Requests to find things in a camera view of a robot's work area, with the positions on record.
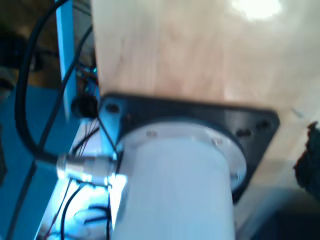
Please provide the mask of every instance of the wooden panel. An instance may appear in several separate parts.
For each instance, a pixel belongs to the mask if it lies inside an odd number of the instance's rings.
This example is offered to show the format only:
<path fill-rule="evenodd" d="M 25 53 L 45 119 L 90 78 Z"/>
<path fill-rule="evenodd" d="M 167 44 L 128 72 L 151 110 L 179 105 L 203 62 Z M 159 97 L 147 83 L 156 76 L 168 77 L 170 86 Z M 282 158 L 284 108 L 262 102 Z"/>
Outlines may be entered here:
<path fill-rule="evenodd" d="M 320 116 L 319 1 L 93 0 L 92 10 L 102 95 L 278 112 L 281 127 L 235 207 L 242 232 L 299 189 L 292 166 Z"/>

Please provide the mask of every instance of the metal connector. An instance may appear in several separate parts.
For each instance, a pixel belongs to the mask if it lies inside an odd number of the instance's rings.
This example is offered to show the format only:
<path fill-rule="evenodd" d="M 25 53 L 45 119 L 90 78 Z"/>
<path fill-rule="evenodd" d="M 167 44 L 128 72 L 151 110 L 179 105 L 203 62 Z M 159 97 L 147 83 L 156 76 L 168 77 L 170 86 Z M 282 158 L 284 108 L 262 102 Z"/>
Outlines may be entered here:
<path fill-rule="evenodd" d="M 60 179 L 73 178 L 98 186 L 107 186 L 108 177 L 115 173 L 116 161 L 110 156 L 62 155 L 56 164 Z"/>

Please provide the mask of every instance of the mounting flange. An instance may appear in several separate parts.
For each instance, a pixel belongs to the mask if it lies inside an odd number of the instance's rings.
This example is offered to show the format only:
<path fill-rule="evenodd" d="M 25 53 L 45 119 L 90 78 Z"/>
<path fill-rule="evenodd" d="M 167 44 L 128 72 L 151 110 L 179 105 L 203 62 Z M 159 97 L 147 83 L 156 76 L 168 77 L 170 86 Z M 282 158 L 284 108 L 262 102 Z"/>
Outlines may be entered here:
<path fill-rule="evenodd" d="M 159 122 L 189 122 L 207 126 L 231 139 L 242 150 L 246 175 L 233 193 L 236 203 L 248 186 L 280 124 L 269 109 L 109 94 L 101 98 L 99 116 L 115 142 L 129 132 Z M 103 140 L 108 151 L 108 140 Z"/>

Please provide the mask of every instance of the blue frame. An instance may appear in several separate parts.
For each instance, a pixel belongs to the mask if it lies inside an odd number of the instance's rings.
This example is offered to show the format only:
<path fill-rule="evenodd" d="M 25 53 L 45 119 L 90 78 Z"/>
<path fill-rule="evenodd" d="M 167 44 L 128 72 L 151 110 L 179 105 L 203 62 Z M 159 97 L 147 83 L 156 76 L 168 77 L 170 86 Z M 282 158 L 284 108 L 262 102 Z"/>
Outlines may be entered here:
<path fill-rule="evenodd" d="M 61 78 L 74 58 L 73 1 L 56 11 Z M 69 152 L 80 121 L 71 117 L 71 101 L 77 94 L 76 74 L 73 71 L 64 93 L 61 107 L 46 141 L 45 148 L 54 153 Z M 27 88 L 27 122 L 38 142 L 53 107 L 57 91 Z M 7 174 L 0 186 L 0 240 L 34 239 L 42 217 L 57 183 L 55 171 L 33 164 L 33 156 L 23 146 L 15 127 L 15 92 L 0 103 L 0 123 L 3 125 L 2 144 Z M 33 172 L 30 182 L 28 175 Z"/>
<path fill-rule="evenodd" d="M 53 107 L 57 91 L 52 89 L 27 88 L 27 122 L 33 138 L 38 142 Z M 49 199 L 57 182 L 54 170 L 38 166 L 30 184 L 24 188 L 28 172 L 33 167 L 33 156 L 24 147 L 18 136 L 15 117 L 15 92 L 0 104 L 0 123 L 3 125 L 2 144 L 7 174 L 0 187 L 0 238 L 34 239 L 46 210 Z M 79 120 L 66 121 L 64 108 L 61 107 L 46 141 L 45 148 L 54 153 L 68 152 L 73 143 Z M 26 190 L 16 224 L 15 209 L 22 190 Z"/>

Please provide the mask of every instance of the blue surface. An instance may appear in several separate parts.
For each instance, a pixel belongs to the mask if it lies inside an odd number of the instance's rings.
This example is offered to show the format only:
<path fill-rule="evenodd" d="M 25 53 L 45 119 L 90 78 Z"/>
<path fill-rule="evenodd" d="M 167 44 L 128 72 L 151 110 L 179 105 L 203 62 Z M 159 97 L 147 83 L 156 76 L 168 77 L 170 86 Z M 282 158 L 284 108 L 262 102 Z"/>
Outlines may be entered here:
<path fill-rule="evenodd" d="M 52 89 L 37 87 L 27 89 L 27 122 L 36 142 L 40 139 L 56 96 L 57 91 Z M 3 185 L 0 186 L 0 239 L 6 239 L 18 196 L 34 159 L 23 146 L 16 131 L 14 105 L 15 93 L 0 103 L 2 144 L 7 166 L 7 174 Z M 79 120 L 73 118 L 67 122 L 64 108 L 61 106 L 45 149 L 53 153 L 68 152 L 79 124 Z M 54 171 L 43 167 L 37 168 L 19 212 L 12 239 L 34 239 L 56 182 L 57 175 Z"/>

